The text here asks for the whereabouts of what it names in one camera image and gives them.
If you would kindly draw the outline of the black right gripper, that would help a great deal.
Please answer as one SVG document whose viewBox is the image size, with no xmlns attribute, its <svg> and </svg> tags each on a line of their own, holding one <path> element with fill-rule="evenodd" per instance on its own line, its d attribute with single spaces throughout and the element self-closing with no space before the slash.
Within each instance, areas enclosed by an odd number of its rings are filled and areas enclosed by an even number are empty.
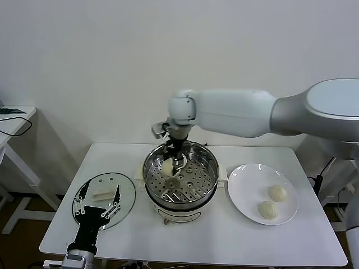
<svg viewBox="0 0 359 269">
<path fill-rule="evenodd" d="M 164 143 L 164 159 L 173 159 L 173 175 L 176 175 L 187 165 L 187 158 L 182 155 L 182 146 L 185 140 L 170 138 Z"/>
</svg>

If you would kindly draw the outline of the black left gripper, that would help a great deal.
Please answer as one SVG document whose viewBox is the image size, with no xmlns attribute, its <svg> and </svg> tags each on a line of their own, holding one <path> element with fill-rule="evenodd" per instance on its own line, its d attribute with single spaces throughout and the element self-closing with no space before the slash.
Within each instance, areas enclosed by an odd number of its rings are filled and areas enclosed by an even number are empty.
<svg viewBox="0 0 359 269">
<path fill-rule="evenodd" d="M 78 216 L 79 229 L 75 241 L 67 247 L 67 251 L 81 250 L 96 254 L 99 229 L 107 225 L 112 215 L 116 214 L 121 208 L 119 203 L 121 186 L 119 184 L 117 185 L 112 206 L 109 209 L 86 206 L 85 197 L 90 183 L 91 179 L 80 187 L 73 198 L 72 213 L 74 216 Z"/>
</svg>

